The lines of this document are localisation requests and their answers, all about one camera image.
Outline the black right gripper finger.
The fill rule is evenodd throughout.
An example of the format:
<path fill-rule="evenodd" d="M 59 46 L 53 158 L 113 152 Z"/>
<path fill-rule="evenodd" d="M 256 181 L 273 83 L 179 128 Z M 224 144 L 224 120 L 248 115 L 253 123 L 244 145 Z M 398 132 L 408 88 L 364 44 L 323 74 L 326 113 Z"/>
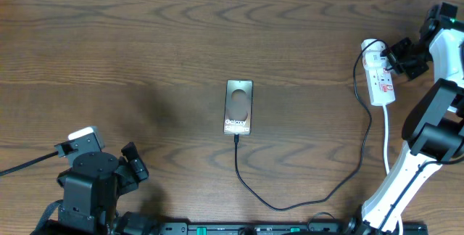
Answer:
<path fill-rule="evenodd" d="M 391 64 L 389 62 L 386 63 L 386 67 L 384 68 L 384 71 L 386 73 L 394 73 L 394 74 L 397 74 L 397 75 L 400 75 L 404 72 L 401 64 L 399 63 L 395 63 L 395 64 Z"/>
<path fill-rule="evenodd" d="M 386 61 L 390 65 L 395 65 L 397 63 L 397 57 L 391 47 L 386 46 L 386 48 L 381 52 L 381 56 L 386 58 Z"/>

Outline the Galaxy S25 Ultra smartphone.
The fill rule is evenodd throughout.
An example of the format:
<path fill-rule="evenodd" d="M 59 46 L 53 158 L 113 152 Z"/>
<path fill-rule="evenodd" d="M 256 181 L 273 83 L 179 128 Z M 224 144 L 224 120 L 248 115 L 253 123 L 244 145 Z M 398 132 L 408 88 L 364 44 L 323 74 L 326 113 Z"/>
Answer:
<path fill-rule="evenodd" d="M 252 129 L 253 81 L 228 80 L 225 92 L 223 133 L 249 135 Z"/>

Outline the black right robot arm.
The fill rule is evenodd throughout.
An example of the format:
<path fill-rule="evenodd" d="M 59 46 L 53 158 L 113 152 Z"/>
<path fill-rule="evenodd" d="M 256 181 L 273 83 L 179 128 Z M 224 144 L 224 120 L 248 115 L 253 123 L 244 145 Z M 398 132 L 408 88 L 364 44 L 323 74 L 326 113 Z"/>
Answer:
<path fill-rule="evenodd" d="M 442 2 L 428 11 L 418 42 L 362 42 L 358 60 L 372 105 L 394 101 L 392 73 L 412 80 L 433 62 L 434 84 L 407 116 L 397 161 L 350 220 L 346 234 L 407 234 L 401 214 L 420 187 L 442 166 L 463 161 L 463 122 L 445 117 L 447 112 L 463 117 L 463 22 L 456 15 L 457 6 Z"/>

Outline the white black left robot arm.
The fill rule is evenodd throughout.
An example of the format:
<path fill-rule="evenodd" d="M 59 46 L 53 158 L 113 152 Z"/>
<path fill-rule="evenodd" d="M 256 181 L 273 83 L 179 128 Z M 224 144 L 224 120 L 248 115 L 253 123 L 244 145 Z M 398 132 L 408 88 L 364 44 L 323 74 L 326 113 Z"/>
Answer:
<path fill-rule="evenodd" d="M 47 206 L 32 233 L 155 234 L 157 224 L 151 218 L 117 211 L 119 197 L 137 190 L 149 177 L 134 143 L 121 152 L 119 158 L 106 152 L 76 157 L 57 177 L 63 198 Z"/>

